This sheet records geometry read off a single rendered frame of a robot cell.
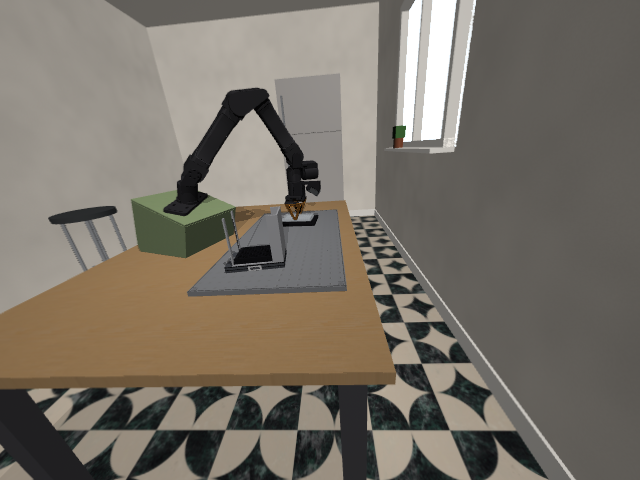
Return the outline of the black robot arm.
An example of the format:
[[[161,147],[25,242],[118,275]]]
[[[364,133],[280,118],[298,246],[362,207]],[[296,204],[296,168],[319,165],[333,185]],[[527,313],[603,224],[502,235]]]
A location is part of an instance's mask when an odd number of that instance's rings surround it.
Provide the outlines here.
[[[250,90],[252,89],[252,90]],[[261,118],[290,165],[287,181],[295,182],[318,178],[318,163],[303,161],[304,155],[275,111],[269,94],[265,89],[248,88],[229,91],[223,100],[216,118],[183,165],[181,180],[177,181],[177,197],[163,208],[163,212],[187,216],[207,197],[207,193],[198,192],[198,183],[209,172],[209,167],[224,144],[225,140],[244,115],[253,109]],[[266,100],[265,100],[266,99]],[[261,103],[261,104],[260,104]],[[256,108],[255,108],[256,107]],[[195,185],[195,186],[194,186]],[[315,196],[321,192],[320,181],[301,181],[293,183],[294,196],[303,196],[306,190]]]

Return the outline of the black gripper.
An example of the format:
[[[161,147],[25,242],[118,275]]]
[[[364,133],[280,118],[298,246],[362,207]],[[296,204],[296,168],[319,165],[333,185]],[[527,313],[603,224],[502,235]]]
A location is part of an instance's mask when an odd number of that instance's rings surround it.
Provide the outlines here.
[[[306,195],[304,194],[303,196],[294,196],[294,191],[293,191],[293,183],[300,183],[301,181],[295,181],[295,182],[288,182],[288,195],[285,197],[285,207],[287,208],[287,210],[289,211],[289,213],[291,214],[293,220],[297,220],[299,214],[302,213],[305,202],[306,202]],[[303,202],[303,203],[297,203],[297,202]],[[292,210],[290,207],[294,207],[296,210],[296,217],[294,216]],[[298,207],[298,208],[297,208]]]

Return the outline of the white well plate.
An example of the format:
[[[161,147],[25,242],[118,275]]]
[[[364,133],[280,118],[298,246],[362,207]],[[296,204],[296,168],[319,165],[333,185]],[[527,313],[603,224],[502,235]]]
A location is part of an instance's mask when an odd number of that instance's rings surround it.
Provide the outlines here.
[[[291,214],[286,214],[282,217],[282,222],[306,222],[311,221],[313,219],[313,213],[301,213],[298,216],[297,220],[293,220]]]

